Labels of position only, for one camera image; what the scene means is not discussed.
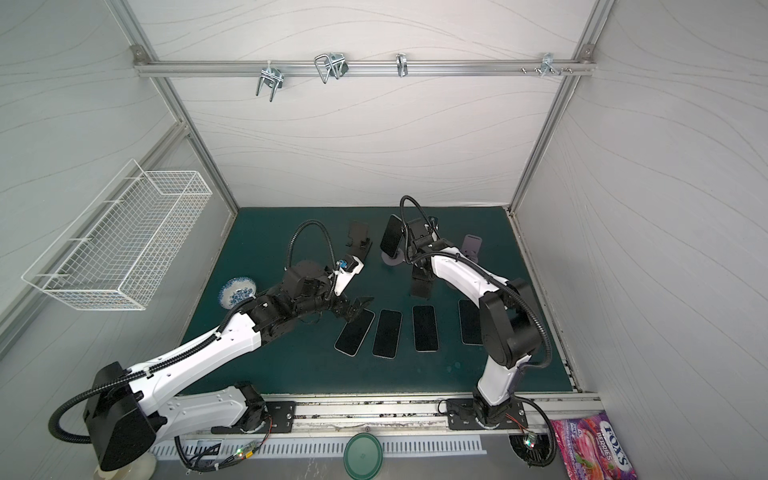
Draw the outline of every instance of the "white wire basket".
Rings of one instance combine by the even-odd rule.
[[[22,279],[76,310],[144,310],[210,195],[194,170],[131,161]]]

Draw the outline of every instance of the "green plastic lid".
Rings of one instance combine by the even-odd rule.
[[[359,433],[344,450],[344,468],[355,480],[371,480],[382,467],[382,446],[370,433]]]

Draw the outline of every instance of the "dark green mat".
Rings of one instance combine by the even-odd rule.
[[[483,239],[480,264],[510,280],[528,280],[512,229],[500,207],[427,208],[439,218],[440,234],[461,246],[464,235]],[[192,318],[184,342],[213,329],[225,310],[218,303],[219,289],[235,276],[249,276],[259,290],[283,277],[288,240],[304,220],[316,218],[328,228],[336,256],[346,252],[350,220],[369,225],[372,249],[365,268],[346,288],[350,299],[372,295],[370,309],[376,313],[371,330],[355,357],[333,348],[344,321],[331,313],[323,314],[313,325],[298,323],[291,333],[253,353],[220,367],[190,386],[185,393],[222,389],[235,382],[248,381],[262,393],[358,393],[358,392],[469,392],[475,387],[488,358],[481,346],[462,344],[458,321],[458,300],[462,295],[437,280],[430,300],[409,295],[411,268],[405,264],[386,266],[379,242],[390,214],[397,207],[357,208],[243,208],[237,215],[229,238]],[[408,220],[418,212],[408,209]],[[296,242],[293,261],[303,259],[328,263],[323,235],[307,227]],[[413,345],[412,307],[435,306],[440,348],[436,353],[418,353]],[[371,354],[379,312],[382,309],[403,313],[397,357],[381,359]],[[570,392],[571,382],[558,352],[551,366],[529,370],[519,389],[537,392]]]

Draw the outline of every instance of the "white robotic arm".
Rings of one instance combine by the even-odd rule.
[[[51,434],[66,442],[91,443],[102,470],[110,471],[134,461],[153,444],[184,433],[212,427],[252,432],[261,427],[270,414],[250,384],[191,396],[178,394],[224,363],[291,331],[304,316],[330,310],[351,322],[373,300],[362,297],[352,303],[343,293],[363,268],[361,258],[370,243],[368,227],[353,223],[349,252],[330,268],[310,260],[292,265],[293,242],[310,224],[320,227],[330,242],[320,222],[303,223],[289,245],[281,283],[239,303],[217,328],[168,353],[128,369],[118,362],[105,366],[97,372],[93,389],[54,412],[48,422]],[[84,400],[89,436],[66,432],[61,417]]]
[[[413,267],[412,295],[429,298],[432,282],[441,278],[479,308],[488,360],[475,390],[473,409],[482,425],[493,427],[503,420],[523,372],[533,366],[530,361],[535,350],[542,344],[545,347],[545,360],[537,367],[546,366],[551,359],[541,315],[533,310],[533,291],[523,280],[509,281],[488,272],[442,239],[435,218],[427,217],[413,198],[405,196],[400,200],[401,217],[405,215],[406,200],[417,207],[421,217],[407,223],[390,221],[382,238],[382,252],[394,257],[393,247],[405,237],[404,257]],[[513,318],[508,315],[509,308],[517,310]]]

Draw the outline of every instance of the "blue and white plate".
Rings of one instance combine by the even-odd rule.
[[[233,278],[221,287],[219,303],[229,310],[249,296],[256,295],[256,283],[247,276]]]

